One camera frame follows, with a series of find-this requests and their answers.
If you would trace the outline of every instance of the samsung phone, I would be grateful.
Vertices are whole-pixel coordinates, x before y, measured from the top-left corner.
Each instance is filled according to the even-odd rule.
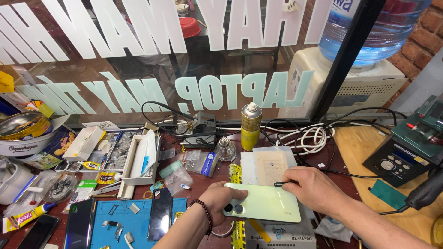
[[[40,216],[17,249],[42,249],[60,224],[60,219],[44,214]]]
[[[89,249],[96,207],[97,200],[94,198],[71,205],[66,224],[64,249]]]
[[[248,197],[232,199],[224,208],[225,216],[298,223],[301,221],[297,198],[281,187],[225,183],[225,187],[246,189]]]
[[[149,216],[148,241],[157,241],[165,235],[171,226],[172,196],[169,189],[162,188],[153,191],[151,214]]]

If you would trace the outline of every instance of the green device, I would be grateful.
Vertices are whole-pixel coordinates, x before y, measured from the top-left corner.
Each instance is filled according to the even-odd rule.
[[[238,183],[225,183],[225,187],[248,191],[245,199],[231,200],[223,210],[225,216],[288,223],[301,221],[297,197],[281,187]]]

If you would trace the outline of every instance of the wooden desk surface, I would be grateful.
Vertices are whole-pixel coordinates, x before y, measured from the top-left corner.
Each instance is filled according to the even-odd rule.
[[[372,127],[341,127],[336,130],[335,142],[351,174],[374,175],[362,163],[382,143],[385,136],[378,134]],[[427,179],[427,173],[412,181],[396,188],[404,195],[408,195],[413,189]],[[377,179],[362,179],[353,177],[355,186],[363,202],[377,212],[394,211],[394,209],[371,194],[368,187],[374,186]],[[431,226],[435,219],[443,214],[443,194],[437,200],[417,211],[409,208],[402,214],[390,214],[384,217],[390,222],[418,236],[427,243],[431,243]]]
[[[244,152],[244,150],[241,148],[241,135],[235,134],[233,136],[229,136],[231,141],[235,144],[237,148],[237,158],[234,160],[234,163],[240,164],[240,152]],[[161,141],[161,149],[170,149],[175,148],[176,151],[179,151],[180,148],[177,144],[172,143],[173,140],[170,136],[165,135],[162,137]],[[270,146],[269,142],[265,137],[260,134],[260,140],[259,140],[259,146],[260,147],[267,147]],[[319,163],[327,164],[329,161],[329,158],[332,154],[333,147],[332,143],[328,142],[328,144],[325,146],[323,150],[321,150],[319,153],[316,153],[314,155],[309,155],[306,158],[306,161],[311,165],[317,165]],[[182,154],[178,154],[176,157],[160,161],[160,165],[157,169],[157,172],[159,172],[164,167],[168,166],[172,162],[181,159]],[[345,169],[345,163],[343,162],[342,157],[340,156],[340,153],[338,150],[336,150],[334,160],[331,165],[331,169],[335,169],[342,172],[347,172]],[[194,172],[189,171],[189,175],[194,180],[194,184],[192,184],[191,189],[188,191],[183,191],[181,194],[179,194],[178,198],[187,198],[188,203],[190,203],[193,199],[199,198],[200,195],[206,190],[206,188],[214,182],[220,182],[220,181],[229,181],[229,163],[227,162],[221,162],[219,161],[217,164],[217,168],[214,171],[214,175],[212,177],[206,177]],[[349,176],[346,175],[340,175],[335,173],[330,173],[328,176],[349,196],[351,196],[354,199],[361,200],[357,189],[354,186],[354,183],[352,182],[352,179]],[[160,176],[157,174],[156,180],[161,180]],[[143,193],[149,190],[150,185],[143,185],[143,186],[136,186],[133,199],[142,199]],[[109,192],[108,194],[116,194],[118,191]],[[107,200],[115,200],[114,198],[99,198],[99,201],[107,201]],[[54,233],[54,235],[49,240],[49,244],[58,245],[60,248],[63,246],[63,240],[65,237],[65,228],[66,228],[66,221],[68,218],[67,214],[61,214],[61,211],[66,206],[67,201],[60,203],[57,205],[53,210],[49,212],[50,215],[57,216],[61,218],[61,223],[57,231]],[[6,234],[3,234],[3,237],[6,237],[9,239],[9,242],[6,244],[5,249],[15,249],[20,244],[20,242],[23,240],[24,236],[27,234],[29,229],[32,227],[32,224],[25,226],[24,228],[18,230],[18,231],[12,231]],[[230,224],[228,222],[225,222],[223,225],[214,228],[214,232],[216,233],[225,233],[230,228]],[[328,248],[323,237],[316,235],[317,238],[317,244],[319,245],[319,248],[326,249]],[[204,238],[202,242],[200,243],[199,248],[222,248],[222,249],[228,249],[231,248],[231,239],[228,238],[217,238],[213,235],[209,236],[209,240]],[[334,240],[335,248],[337,249],[354,249],[358,248],[358,243],[355,239],[351,239],[351,243],[346,243],[342,241],[336,241]],[[127,248],[126,243],[122,243],[122,248]]]

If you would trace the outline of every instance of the hand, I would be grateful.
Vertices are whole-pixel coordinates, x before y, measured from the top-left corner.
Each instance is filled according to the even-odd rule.
[[[340,209],[349,202],[351,197],[342,190],[320,170],[313,167],[293,167],[285,171],[282,188],[293,193],[304,205],[310,209],[327,214],[338,215]]]
[[[225,183],[227,182],[211,184],[199,198],[199,200],[205,203],[205,206],[211,215],[214,227],[219,226],[226,221],[223,209],[232,199],[243,200],[248,196],[247,190],[224,187]]]

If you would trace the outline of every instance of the repair mat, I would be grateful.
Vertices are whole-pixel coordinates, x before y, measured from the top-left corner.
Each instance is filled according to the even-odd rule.
[[[137,205],[140,211],[134,214],[129,207]],[[128,248],[124,235],[131,232],[134,237],[134,248],[149,249],[156,241],[147,241],[149,228],[149,215],[151,214],[152,200],[127,200],[127,201],[98,201],[95,215],[94,228],[91,239],[91,249],[109,245],[112,249]],[[172,200],[172,216],[176,212],[186,211],[187,199],[174,198]],[[120,222],[123,231],[119,242],[115,239],[116,226],[103,227],[104,221]]]

